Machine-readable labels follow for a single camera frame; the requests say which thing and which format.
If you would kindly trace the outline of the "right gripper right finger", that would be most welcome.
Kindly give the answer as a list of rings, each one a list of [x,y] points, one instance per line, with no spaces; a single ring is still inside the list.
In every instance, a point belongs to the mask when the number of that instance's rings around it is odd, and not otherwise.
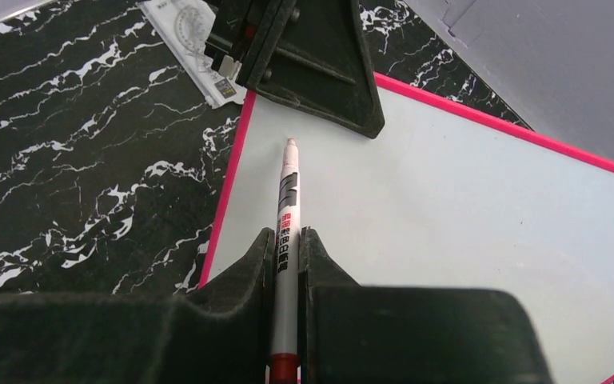
[[[319,234],[300,242],[304,383],[550,383],[523,306],[501,290],[362,286]]]

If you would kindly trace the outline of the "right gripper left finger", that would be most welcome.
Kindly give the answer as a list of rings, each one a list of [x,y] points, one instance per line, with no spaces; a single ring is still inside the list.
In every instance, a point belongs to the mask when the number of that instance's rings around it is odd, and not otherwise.
[[[0,295],[0,383],[262,383],[274,232],[176,295]]]

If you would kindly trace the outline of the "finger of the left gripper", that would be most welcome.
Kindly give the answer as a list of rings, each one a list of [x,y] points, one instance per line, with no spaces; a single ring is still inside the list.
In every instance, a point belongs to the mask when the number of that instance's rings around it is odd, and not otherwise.
[[[270,68],[288,97],[268,100],[366,138],[382,131],[385,117],[357,1],[297,1]]]
[[[241,68],[236,82],[266,98],[287,98],[276,83],[270,61],[285,32],[297,1],[241,1]]]

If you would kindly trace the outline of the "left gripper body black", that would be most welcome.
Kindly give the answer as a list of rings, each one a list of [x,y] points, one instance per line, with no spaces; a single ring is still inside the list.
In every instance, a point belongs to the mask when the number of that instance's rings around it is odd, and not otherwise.
[[[205,40],[204,54],[212,60],[211,69],[234,80],[246,49],[245,28],[253,9],[250,0],[205,0],[215,13],[213,26]]]

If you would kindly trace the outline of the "red whiteboard marker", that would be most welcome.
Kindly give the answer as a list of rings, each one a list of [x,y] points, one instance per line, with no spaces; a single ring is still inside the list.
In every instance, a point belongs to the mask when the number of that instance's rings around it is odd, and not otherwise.
[[[301,189],[299,150],[287,140],[281,164],[274,259],[274,304],[269,382],[296,383]]]

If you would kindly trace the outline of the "pink framed whiteboard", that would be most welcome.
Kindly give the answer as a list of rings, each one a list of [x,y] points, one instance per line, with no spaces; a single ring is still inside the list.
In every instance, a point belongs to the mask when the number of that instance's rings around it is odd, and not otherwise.
[[[201,282],[277,220],[294,139],[301,223],[358,282],[506,291],[559,383],[614,381],[614,161],[376,76],[374,139],[248,93]]]

